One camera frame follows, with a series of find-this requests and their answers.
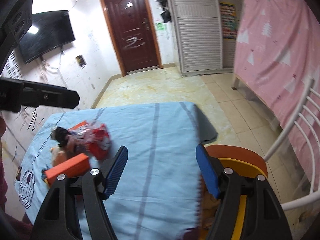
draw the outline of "marble floor tile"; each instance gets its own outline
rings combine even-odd
[[[237,90],[233,90],[228,83],[217,82],[218,86],[226,93],[230,100],[238,100],[244,98]]]
[[[211,75],[203,75],[203,76],[201,76],[201,79],[206,84],[214,82],[214,80],[212,79]]]
[[[149,81],[141,78],[143,82],[140,82],[135,77],[135,83],[130,83],[130,86],[122,85],[122,87],[115,88],[116,86],[112,86],[113,82],[116,81],[116,85],[122,84],[122,82],[112,81],[111,88],[107,88],[97,107],[172,101],[194,102],[217,130],[218,138],[215,143],[241,146],[230,121],[200,76],[181,78],[175,68],[165,68],[161,71],[158,70],[158,72],[161,73],[156,76],[157,71],[153,71],[151,75],[153,78],[150,78]]]
[[[242,147],[259,154],[261,157],[264,156],[256,138],[251,131],[238,133],[237,136],[241,142]]]
[[[217,83],[207,83],[206,84],[210,92],[214,95],[217,102],[225,102],[230,101],[230,98],[226,95],[226,93],[218,86]]]
[[[221,102],[219,105],[231,122],[231,125],[236,133],[250,130],[247,123],[231,101]]]
[[[286,203],[295,199],[293,192],[297,188],[298,182],[292,180],[291,174],[288,173],[286,168],[278,167],[272,171],[275,179],[281,203]]]
[[[258,141],[264,154],[268,152],[269,148],[278,137],[278,135],[274,133],[274,131],[268,125],[252,129],[252,133]]]
[[[232,103],[236,106],[250,129],[268,125],[268,122],[249,105],[246,99],[233,100]]]
[[[275,192],[278,200],[281,202],[279,191],[278,191],[278,188],[277,188],[277,185],[275,182],[275,178],[273,177],[271,172],[268,173],[268,182],[269,182],[270,186],[272,187],[273,191]]]
[[[231,86],[233,73],[212,74],[211,77],[215,82],[223,82]]]
[[[165,80],[164,69],[153,69],[138,73],[133,73],[122,78],[113,80],[107,90],[115,90],[136,84],[148,83],[150,81],[159,82]]]

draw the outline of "stuffed toy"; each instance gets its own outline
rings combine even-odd
[[[55,167],[60,163],[65,162],[68,159],[67,153],[64,150],[64,148],[60,146],[55,146],[50,149],[50,152],[52,154],[52,166]]]
[[[52,140],[57,141],[60,147],[65,147],[67,146],[69,135],[71,133],[67,129],[58,126],[51,132],[50,137]]]

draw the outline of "black bracket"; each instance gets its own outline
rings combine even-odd
[[[76,209],[76,195],[82,195],[92,240],[117,240],[103,200],[113,194],[128,159],[128,149],[121,146],[114,158],[105,160],[100,169],[91,169],[81,177],[57,177],[47,193],[32,230],[30,240],[82,240]]]
[[[76,91],[38,82],[0,77],[0,110],[18,113],[21,106],[75,108],[80,102]]]
[[[209,156],[203,145],[198,146],[209,166],[215,171],[221,199],[206,240],[230,240],[236,224],[240,196],[246,195],[246,208],[240,240],[292,240],[284,211],[268,180],[262,175],[253,178],[240,176],[231,168],[222,169],[219,159]],[[203,176],[212,186],[209,176]]]

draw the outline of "blue gripper pad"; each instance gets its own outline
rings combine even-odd
[[[196,159],[202,173],[205,185],[207,186],[208,192],[214,196],[215,199],[220,198],[220,190],[218,184],[218,176],[214,170],[210,156],[202,144],[196,147]]]
[[[118,152],[114,158],[116,160],[114,161],[112,168],[106,177],[106,188],[103,192],[106,198],[109,198],[115,192],[116,187],[118,186],[118,182],[128,161],[128,149],[126,147],[122,147],[121,151]]]

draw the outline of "bed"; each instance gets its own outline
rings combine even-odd
[[[239,80],[243,81],[273,112],[281,127],[285,127],[309,76],[315,80],[314,90],[320,93],[319,36],[320,25],[304,0],[244,0],[233,87],[237,87]],[[316,96],[312,99],[319,103]],[[308,107],[320,117],[318,109],[311,104]],[[306,118],[315,124],[310,114]],[[314,148],[319,173],[317,142],[306,125],[302,128]],[[314,128],[319,134],[319,127],[314,125]],[[312,161],[305,138],[294,127],[289,140],[311,180]]]
[[[195,149],[217,133],[194,103],[171,102],[118,106],[53,114],[35,135],[21,164],[15,189],[34,223],[48,191],[42,170],[51,167],[50,139],[55,126],[83,120],[107,125],[110,155],[121,145],[129,159],[115,194],[105,207],[118,239],[184,239],[199,225],[201,185]],[[93,157],[91,167],[100,163]],[[77,202],[84,240],[90,239],[82,201]]]

